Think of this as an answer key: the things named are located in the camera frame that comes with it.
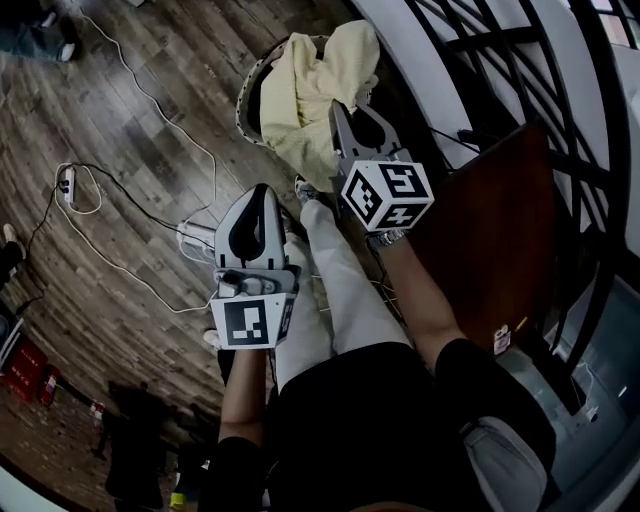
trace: power strip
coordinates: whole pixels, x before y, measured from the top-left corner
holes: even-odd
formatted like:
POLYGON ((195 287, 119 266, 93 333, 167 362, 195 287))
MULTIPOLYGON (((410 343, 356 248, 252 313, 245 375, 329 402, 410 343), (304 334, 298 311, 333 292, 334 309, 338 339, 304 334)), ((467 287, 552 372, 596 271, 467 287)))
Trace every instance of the power strip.
POLYGON ((69 167, 64 172, 64 181, 64 200, 67 204, 73 204, 76 189, 76 170, 73 167, 69 167))
POLYGON ((176 238, 179 244, 189 244, 203 251, 212 250, 216 243, 216 231, 198 224, 181 222, 178 224, 176 238))

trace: wooden board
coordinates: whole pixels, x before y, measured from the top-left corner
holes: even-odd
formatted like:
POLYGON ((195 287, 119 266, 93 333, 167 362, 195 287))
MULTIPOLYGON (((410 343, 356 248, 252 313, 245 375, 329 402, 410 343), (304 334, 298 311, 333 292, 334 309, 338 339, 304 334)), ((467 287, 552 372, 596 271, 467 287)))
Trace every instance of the wooden board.
POLYGON ((462 330, 487 350, 503 324, 513 331, 527 318, 524 332, 549 306, 556 243, 548 147, 542 126, 519 129, 443 183, 410 234, 462 330))

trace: black shirt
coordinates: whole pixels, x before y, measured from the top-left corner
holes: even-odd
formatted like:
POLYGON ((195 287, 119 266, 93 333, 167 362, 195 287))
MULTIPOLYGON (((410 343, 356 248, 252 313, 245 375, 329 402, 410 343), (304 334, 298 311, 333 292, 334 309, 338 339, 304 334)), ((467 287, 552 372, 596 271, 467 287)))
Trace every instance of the black shirt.
MULTIPOLYGON (((509 423, 550 468, 555 441, 544 414, 466 340, 445 347, 435 380, 400 343, 319 364, 288 382, 277 400, 270 427, 277 462, 267 478, 272 508, 349 511, 392 501, 434 511, 488 510, 459 434, 483 415, 509 423)), ((226 439, 212 465, 211 510, 259 510, 268 468, 257 447, 226 439)))

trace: red crate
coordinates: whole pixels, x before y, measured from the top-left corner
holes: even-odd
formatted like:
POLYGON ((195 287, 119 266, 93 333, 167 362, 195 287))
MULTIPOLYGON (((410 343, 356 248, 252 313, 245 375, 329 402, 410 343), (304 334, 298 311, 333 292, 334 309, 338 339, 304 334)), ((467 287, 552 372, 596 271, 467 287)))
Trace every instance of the red crate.
POLYGON ((13 347, 4 365, 5 381, 23 400, 31 401, 42 381, 47 356, 26 338, 13 347))

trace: sneaker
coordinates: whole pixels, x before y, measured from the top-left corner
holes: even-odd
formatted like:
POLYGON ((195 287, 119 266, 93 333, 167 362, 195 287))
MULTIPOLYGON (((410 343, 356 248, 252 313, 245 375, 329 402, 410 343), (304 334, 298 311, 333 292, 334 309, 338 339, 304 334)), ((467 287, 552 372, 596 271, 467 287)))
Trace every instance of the sneaker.
POLYGON ((58 57, 58 60, 60 62, 69 62, 71 60, 71 57, 73 57, 73 52, 76 51, 76 45, 75 43, 67 43, 62 47, 62 50, 60 50, 60 57, 58 57))
POLYGON ((304 206, 311 199, 320 199, 320 192, 318 192, 311 183, 305 180, 299 174, 296 176, 296 181, 294 184, 296 196, 298 197, 298 201, 300 204, 304 206))
POLYGON ((18 238, 16 228, 14 228, 11 224, 5 224, 2 228, 2 232, 4 233, 4 240, 6 243, 13 242, 14 244, 18 244, 18 247, 20 247, 20 252, 22 253, 22 259, 25 259, 27 257, 27 251, 18 238))
POLYGON ((205 331, 202 339, 207 345, 213 347, 214 350, 218 351, 222 349, 222 341, 220 341, 220 336, 216 329, 209 329, 208 331, 205 331))
POLYGON ((56 14, 56 12, 55 11, 49 11, 47 13, 47 16, 40 23, 40 26, 42 28, 51 28, 51 27, 53 27, 53 24, 57 21, 57 19, 58 19, 58 15, 56 14))

